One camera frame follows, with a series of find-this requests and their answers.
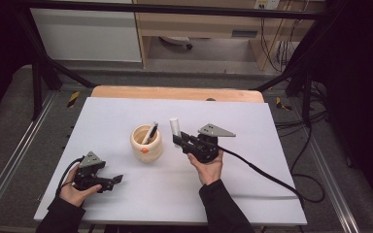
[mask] desk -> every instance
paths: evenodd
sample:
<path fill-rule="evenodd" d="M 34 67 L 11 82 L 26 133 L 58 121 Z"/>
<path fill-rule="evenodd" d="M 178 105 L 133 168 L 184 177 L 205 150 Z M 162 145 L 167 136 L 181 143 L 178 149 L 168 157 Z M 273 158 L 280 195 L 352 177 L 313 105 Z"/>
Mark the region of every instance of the desk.
<path fill-rule="evenodd" d="M 114 97 L 112 90 L 116 91 L 116 98 L 105 98 Z M 163 99 L 176 95 L 177 90 L 182 93 L 178 100 Z M 47 213 L 46 208 L 67 165 L 93 150 L 107 162 L 98 176 L 110 178 L 123 174 L 123 180 L 113 191 L 86 199 L 84 220 L 101 224 L 206 224 L 205 210 L 198 195 L 201 183 L 195 168 L 172 143 L 171 117 L 178 117 L 181 130 L 188 134 L 196 134 L 197 129 L 208 122 L 236 133 L 236 138 L 220 138 L 220 145 L 293 186 L 268 105 L 262 103 L 262 99 L 254 102 L 196 100 L 201 98 L 197 98 L 196 93 L 204 96 L 211 91 L 208 97 L 216 99 L 219 98 L 214 97 L 217 92 L 259 97 L 258 92 L 189 91 L 193 94 L 187 95 L 185 88 L 96 87 L 92 96 L 97 97 L 86 99 L 34 218 L 42 220 Z M 136 126 L 152 121 L 159 123 L 164 153 L 154 163 L 144 164 L 132 154 L 129 136 Z M 300 203 L 292 192 L 263 178 L 228 154 L 224 156 L 222 179 L 251 224 L 306 224 Z"/>
<path fill-rule="evenodd" d="M 200 7 L 223 7 L 237 9 L 258 9 L 255 0 L 132 0 L 136 4 L 180 5 Z M 279 11 L 323 12 L 324 0 L 281 0 Z M 264 20 L 264 49 L 261 47 L 261 19 L 255 17 L 218 17 L 166 15 L 136 13 L 138 39 L 144 66 L 148 66 L 151 37 L 195 37 L 195 38 L 234 38 L 249 40 L 259 70 L 269 65 L 267 55 L 273 59 L 279 41 L 300 42 L 313 24 L 312 20 L 301 20 L 293 28 L 294 19 L 266 18 Z M 234 31 L 246 31 L 255 36 L 235 36 Z"/>

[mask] gray triangle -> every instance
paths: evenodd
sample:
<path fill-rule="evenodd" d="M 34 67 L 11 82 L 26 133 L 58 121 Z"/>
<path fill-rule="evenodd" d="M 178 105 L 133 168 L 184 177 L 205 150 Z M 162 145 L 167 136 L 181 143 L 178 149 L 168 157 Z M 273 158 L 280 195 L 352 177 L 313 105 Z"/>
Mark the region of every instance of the gray triangle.
<path fill-rule="evenodd" d="M 80 164 L 80 168 L 92 166 L 98 163 L 102 163 L 102 159 L 100 159 L 96 154 L 90 151 L 84 158 L 84 160 Z"/>
<path fill-rule="evenodd" d="M 217 127 L 212 123 L 208 123 L 204 127 L 198 130 L 198 133 L 205 134 L 212 137 L 236 137 L 234 133 L 229 132 L 228 130 Z"/>

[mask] black cable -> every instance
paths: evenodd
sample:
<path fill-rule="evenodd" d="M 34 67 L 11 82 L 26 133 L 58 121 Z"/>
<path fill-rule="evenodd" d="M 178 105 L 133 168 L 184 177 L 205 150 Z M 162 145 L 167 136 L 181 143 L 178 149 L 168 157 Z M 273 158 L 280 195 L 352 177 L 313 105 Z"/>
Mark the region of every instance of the black cable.
<path fill-rule="evenodd" d="M 304 175 L 304 174 L 293 173 L 293 169 L 295 168 L 296 163 L 298 162 L 299 158 L 301 157 L 301 155 L 303 154 L 303 152 L 305 151 L 305 149 L 308 147 L 308 144 L 309 144 L 310 139 L 311 139 L 312 131 L 313 131 L 313 129 L 312 129 L 312 127 L 310 127 L 310 132 L 308 133 L 307 142 L 305 143 L 305 145 L 302 148 L 301 152 L 296 156 L 295 161 L 292 163 L 292 166 L 291 166 L 289 172 L 290 172 L 290 174 L 293 177 L 307 178 L 307 179 L 310 179 L 311 181 L 313 181 L 314 183 L 316 183 L 320 187 L 320 190 L 322 192 L 321 198 L 319 198 L 317 200 L 314 200 L 314 199 L 307 198 L 305 196 L 303 196 L 303 197 L 304 197 L 304 199 L 306 201 L 309 201 L 311 203 L 320 203 L 321 201 L 323 201 L 323 199 L 325 199 L 325 191 L 324 191 L 324 188 L 323 188 L 322 184 L 319 181 L 317 181 L 315 178 L 311 177 L 311 176 Z"/>
<path fill-rule="evenodd" d="M 287 134 L 279 135 L 278 137 L 279 137 L 279 138 L 284 138 L 284 137 L 286 137 L 286 136 L 288 136 L 288 135 L 291 135 L 291 134 L 293 134 L 293 133 L 296 133 L 297 131 L 299 131 L 299 130 L 301 130 L 301 129 L 303 129 L 303 128 L 305 128 L 305 126 L 299 127 L 299 128 L 297 128 L 297 129 L 295 129 L 295 130 L 293 130 L 293 131 L 291 131 L 291 132 L 289 132 L 289 133 L 287 133 Z"/>
<path fill-rule="evenodd" d="M 322 196 L 321 198 L 319 198 L 318 200 L 313 200 L 313 199 L 309 199 L 307 197 L 304 196 L 304 199 L 306 201 L 309 201 L 311 203 L 320 203 L 321 201 L 323 201 L 323 199 L 325 199 L 325 191 L 324 191 L 324 188 L 322 186 L 322 184 L 317 181 L 315 178 L 311 177 L 311 176 L 308 176 L 308 175 L 304 175 L 304 174 L 298 174 L 298 173 L 294 173 L 294 174 L 291 174 L 293 177 L 301 177 L 301 178 L 307 178 L 307 179 L 310 179 L 311 181 L 313 181 L 314 183 L 316 183 L 320 189 L 321 189 L 321 192 L 322 192 Z"/>
<path fill-rule="evenodd" d="M 327 111 L 316 113 L 309 117 L 310 122 L 318 122 L 322 120 L 323 118 L 326 118 L 326 114 L 327 114 Z M 295 127 L 295 126 L 299 126 L 303 124 L 305 124 L 305 121 L 303 119 L 299 119 L 299 120 L 293 120 L 293 121 L 287 121 L 287 122 L 276 122 L 275 127 L 277 128 L 277 130 L 281 130 L 281 129 L 291 128 L 291 127 Z"/>
<path fill-rule="evenodd" d="M 289 169 L 289 172 L 292 174 L 293 173 L 293 169 L 296 165 L 296 163 L 298 162 L 299 158 L 301 157 L 302 153 L 305 151 L 305 149 L 307 149 L 308 147 L 308 144 L 310 142 L 310 139 L 311 139 L 311 134 L 313 132 L 313 127 L 310 127 L 310 132 L 308 133 L 308 138 L 307 138 L 307 142 L 305 143 L 304 147 L 302 148 L 301 152 L 296 156 L 295 158 L 295 161 L 292 163 L 292 166 L 290 167 Z"/>
<path fill-rule="evenodd" d="M 218 148 L 219 148 L 219 150 L 227 152 L 227 153 L 229 153 L 231 155 L 234 155 L 235 157 L 241 159 L 248 166 L 250 166 L 256 172 L 258 172 L 261 176 L 263 176 L 263 177 L 265 177 L 265 178 L 267 178 L 267 179 L 269 179 L 269 180 L 271 180 L 271 181 L 273 181 L 273 182 L 275 182 L 275 183 L 277 183 L 277 184 L 279 184 L 279 185 L 281 185 L 281 186 L 289 189 L 290 191 L 292 191 L 298 197 L 299 202 L 301 203 L 301 207 L 302 207 L 302 209 L 304 209 L 304 197 L 295 188 L 291 187 L 290 185 L 288 185 L 288 184 L 286 184 L 286 183 L 284 183 L 284 182 L 282 182 L 282 181 L 274 178 L 273 176 L 265 173 L 264 171 L 260 170 L 258 167 L 256 167 L 255 165 L 253 165 L 251 162 L 247 161 L 245 158 L 241 157 L 240 155 L 238 155 L 238 154 L 236 154 L 236 153 L 234 153 L 234 152 L 232 152 L 230 150 L 224 149 L 224 148 L 222 148 L 220 146 L 218 146 Z"/>
<path fill-rule="evenodd" d="M 274 68 L 274 70 L 280 72 L 273 64 L 272 60 L 271 60 L 271 57 L 269 56 L 269 53 L 268 53 L 268 46 L 266 44 L 266 40 L 265 40 L 265 37 L 264 37 L 264 21 L 265 21 L 265 18 L 261 18 L 261 48 L 262 48 L 262 51 L 264 52 L 264 54 L 266 55 L 266 59 L 269 61 L 269 63 L 271 64 L 272 68 Z"/>
<path fill-rule="evenodd" d="M 62 183 L 63 183 L 63 180 L 65 179 L 66 177 L 66 174 L 68 174 L 69 170 L 71 169 L 71 167 L 77 163 L 77 162 L 82 162 L 84 159 L 84 156 L 82 158 L 77 158 L 75 159 L 71 164 L 69 164 L 68 168 L 66 168 L 65 172 L 63 173 L 62 175 L 62 178 L 60 179 L 59 181 L 59 185 L 58 185 L 58 188 L 56 189 L 56 195 L 59 195 L 60 193 L 60 189 L 63 187 Z"/>

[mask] floor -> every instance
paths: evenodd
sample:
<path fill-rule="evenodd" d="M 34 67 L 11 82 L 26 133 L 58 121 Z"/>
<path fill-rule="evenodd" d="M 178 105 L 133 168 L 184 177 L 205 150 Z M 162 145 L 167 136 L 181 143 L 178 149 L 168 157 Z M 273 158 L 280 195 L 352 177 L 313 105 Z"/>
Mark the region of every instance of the floor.
<path fill-rule="evenodd" d="M 74 69 L 86 79 L 102 84 L 238 89 L 257 87 L 279 74 L 272 68 L 258 71 L 246 41 L 194 39 L 192 42 L 193 49 L 187 50 L 154 38 L 147 68 L 125 64 L 114 64 L 111 68 L 111 64 L 108 64 L 109 67 L 96 65 L 87 70 L 80 67 L 80 64 L 74 64 L 77 65 Z M 65 82 L 62 90 L 46 92 L 51 107 L 47 109 L 40 125 L 34 125 L 30 120 L 33 100 L 29 69 L 21 69 L 14 75 L 14 81 L 0 105 L 0 175 L 2 171 L 8 171 L 7 164 L 15 164 L 16 167 L 14 171 L 6 173 L 9 174 L 6 179 L 0 178 L 9 181 L 0 186 L 0 232 L 34 232 L 37 222 L 32 218 L 39 205 L 40 195 L 45 192 L 85 98 L 90 95 L 90 89 L 77 85 L 67 77 L 61 78 Z M 276 123 L 299 119 L 301 98 L 287 98 L 284 93 L 286 85 L 286 82 L 279 83 L 263 93 Z M 77 90 L 80 96 L 76 104 L 73 108 L 66 108 L 72 93 Z M 277 108 L 277 97 L 282 101 L 280 108 Z M 320 101 L 313 101 L 311 107 L 313 110 L 310 115 L 324 111 Z M 18 143 L 25 141 L 22 137 L 28 127 L 37 127 L 39 130 L 29 135 L 26 147 L 20 149 Z M 288 166 L 304 147 L 307 132 L 301 126 L 278 130 Z M 329 197 L 333 190 L 327 189 L 325 199 L 319 204 L 307 202 L 305 213 L 309 223 L 303 227 L 304 231 L 373 232 L 373 192 L 360 171 L 347 166 L 347 159 L 330 118 L 325 117 L 314 123 L 312 135 L 295 171 L 308 174 L 319 183 L 334 179 L 342 194 L 341 200 L 348 207 L 341 211 L 350 213 L 349 220 L 354 221 L 347 222 L 347 226 L 353 225 L 356 229 L 346 227 L 344 219 L 334 207 L 340 203 Z M 13 158 L 14 151 L 21 155 L 19 160 Z M 332 177 L 322 175 L 317 154 L 324 157 Z M 321 196 L 316 183 L 302 178 L 294 178 L 294 181 L 297 189 L 306 196 L 312 199 Z M 87 229 L 88 225 L 83 223 L 82 228 Z M 297 230 L 269 227 L 266 232 Z"/>

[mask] gray floor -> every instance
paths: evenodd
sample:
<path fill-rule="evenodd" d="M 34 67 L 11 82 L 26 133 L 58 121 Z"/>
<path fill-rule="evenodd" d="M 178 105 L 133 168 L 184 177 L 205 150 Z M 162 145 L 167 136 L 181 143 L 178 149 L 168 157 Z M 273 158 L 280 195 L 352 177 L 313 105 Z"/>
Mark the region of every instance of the gray floor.
<path fill-rule="evenodd" d="M 150 66 L 146 69 L 117 66 L 116 70 L 123 70 L 117 74 L 108 67 L 98 67 L 96 71 L 80 69 L 77 73 L 88 80 L 102 84 L 238 89 L 256 87 L 276 76 L 275 71 L 259 72 L 254 69 L 256 64 L 248 53 L 248 43 L 245 41 L 196 39 L 193 45 L 194 48 L 188 51 L 155 39 Z M 26 228 L 34 228 L 37 225 L 32 217 L 39 205 L 38 198 L 45 192 L 62 154 L 62 147 L 66 146 L 67 136 L 73 130 L 71 126 L 75 124 L 85 98 L 91 92 L 90 89 L 78 87 L 70 79 L 63 77 L 63 80 L 66 85 L 55 93 L 44 123 L 0 199 L 0 226 L 22 227 L 23 230 L 20 232 L 27 232 Z M 285 86 L 286 83 L 282 82 L 264 93 L 265 101 L 270 104 L 272 116 L 277 122 L 298 119 L 295 111 L 276 108 L 276 97 L 281 97 L 285 105 L 294 108 L 300 105 L 300 98 L 286 98 L 283 92 Z M 74 108 L 68 109 L 66 105 L 76 89 L 81 91 L 80 97 Z M 0 105 L 0 173 L 31 123 L 32 104 L 30 70 L 22 69 L 14 75 L 14 81 Z M 315 109 L 311 114 L 323 110 L 323 105 L 319 102 L 312 102 L 311 105 Z M 280 130 L 278 133 L 285 135 L 291 130 L 293 129 Z M 322 120 L 315 123 L 313 136 L 345 196 L 360 231 L 373 232 L 373 192 L 364 176 L 359 170 L 347 166 L 346 157 L 330 122 Z M 306 135 L 302 130 L 281 138 L 289 166 L 305 141 Z M 295 171 L 321 181 L 311 154 L 311 148 L 307 148 Z M 314 183 L 298 178 L 294 180 L 296 187 L 304 195 L 310 198 L 320 196 L 320 190 Z M 344 232 L 328 197 L 320 204 L 307 202 L 305 213 L 308 220 L 308 225 L 304 226 L 306 232 Z M 275 231 L 287 230 L 270 228 L 270 232 Z"/>

